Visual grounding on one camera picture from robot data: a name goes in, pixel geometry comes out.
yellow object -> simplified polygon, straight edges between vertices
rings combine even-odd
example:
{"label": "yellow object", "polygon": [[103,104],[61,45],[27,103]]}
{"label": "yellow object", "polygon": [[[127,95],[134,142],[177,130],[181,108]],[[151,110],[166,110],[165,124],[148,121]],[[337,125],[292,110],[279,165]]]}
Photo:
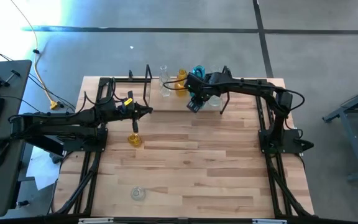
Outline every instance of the yellow object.
{"label": "yellow object", "polygon": [[59,109],[59,104],[54,102],[53,100],[50,101],[50,107],[51,110]]}
{"label": "yellow object", "polygon": [[142,140],[138,134],[129,135],[128,142],[135,147],[139,147],[142,144]]}
{"label": "yellow object", "polygon": [[[187,76],[187,72],[185,69],[179,69],[178,75],[177,75],[177,80],[182,80],[185,79]],[[185,87],[185,81],[180,81],[180,82],[176,82],[175,83],[175,88],[176,89],[181,89]],[[175,93],[177,94],[177,96],[179,97],[183,97],[187,95],[187,90],[176,90]]]}
{"label": "yellow object", "polygon": [[132,101],[134,101],[134,100],[132,98],[129,98],[127,101],[124,102],[124,105],[127,106]]}

white paper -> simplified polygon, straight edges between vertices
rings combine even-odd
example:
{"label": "white paper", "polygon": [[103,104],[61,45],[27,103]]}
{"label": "white paper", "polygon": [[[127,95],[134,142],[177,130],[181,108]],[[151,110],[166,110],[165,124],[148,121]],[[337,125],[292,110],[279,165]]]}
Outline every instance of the white paper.
{"label": "white paper", "polygon": [[54,164],[49,152],[33,147],[26,177],[34,177],[38,190],[41,190],[58,179],[60,163]]}

wooden table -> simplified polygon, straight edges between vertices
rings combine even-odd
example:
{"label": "wooden table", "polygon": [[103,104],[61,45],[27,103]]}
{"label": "wooden table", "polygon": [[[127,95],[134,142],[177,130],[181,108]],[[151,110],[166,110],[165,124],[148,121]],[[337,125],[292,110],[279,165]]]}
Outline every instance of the wooden table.
{"label": "wooden table", "polygon": [[[99,78],[84,77],[77,108],[82,105],[84,91],[95,99]],[[283,79],[268,81],[284,87]],[[135,101],[143,105],[143,85],[118,83],[116,93],[125,97],[132,90]],[[138,124],[143,140],[139,148],[127,142],[132,121],[107,124],[109,137],[99,167],[92,216],[273,217],[266,161],[257,137],[260,128],[254,96],[231,93],[223,115],[153,112]],[[293,125],[291,117],[288,124]],[[75,152],[62,165],[55,209],[76,189],[83,156],[83,152]],[[289,189],[313,213],[300,159],[289,154],[282,156]],[[146,189],[145,200],[131,199],[135,186]],[[82,208],[87,194],[85,189]],[[284,212],[279,190],[278,196]]]}

wooden tabletop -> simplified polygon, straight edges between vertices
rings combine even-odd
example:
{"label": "wooden tabletop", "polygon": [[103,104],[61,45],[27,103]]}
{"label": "wooden tabletop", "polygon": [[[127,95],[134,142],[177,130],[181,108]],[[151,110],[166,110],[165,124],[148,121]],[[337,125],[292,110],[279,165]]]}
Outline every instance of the wooden tabletop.
{"label": "wooden tabletop", "polygon": [[[84,77],[77,109],[84,91],[95,99],[99,78]],[[284,87],[283,79],[268,81]],[[143,105],[143,85],[118,83],[116,93],[125,97],[132,90],[135,101]],[[143,140],[139,148],[127,142],[132,121],[107,124],[108,143],[101,157],[92,216],[273,217],[266,161],[257,137],[260,128],[254,96],[231,93],[222,115],[210,111],[153,112],[138,124]],[[288,124],[293,124],[291,117]],[[56,210],[76,189],[83,156],[83,152],[74,152],[62,165],[55,191]],[[291,154],[282,156],[289,189],[313,213],[300,159]],[[131,198],[136,186],[146,189],[143,201]],[[279,190],[278,196],[284,212]]]}

black desk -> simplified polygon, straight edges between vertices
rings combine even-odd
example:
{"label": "black desk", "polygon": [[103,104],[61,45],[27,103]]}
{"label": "black desk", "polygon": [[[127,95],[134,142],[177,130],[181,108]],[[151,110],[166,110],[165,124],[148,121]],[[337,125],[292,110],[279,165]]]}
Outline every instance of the black desk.
{"label": "black desk", "polygon": [[[30,60],[18,60],[12,62],[0,62],[0,77],[6,80],[11,75],[11,70],[19,72],[21,77],[14,77],[9,82],[9,87],[1,87],[0,95],[15,96],[22,98],[25,85],[31,68]],[[0,139],[9,137],[11,126],[8,117],[17,114],[21,101],[13,98],[5,98],[4,109],[0,117]],[[19,165],[23,153],[24,141],[11,142],[5,161],[0,167],[0,216],[6,214],[11,208],[14,195],[18,191],[17,177],[19,175]]]}

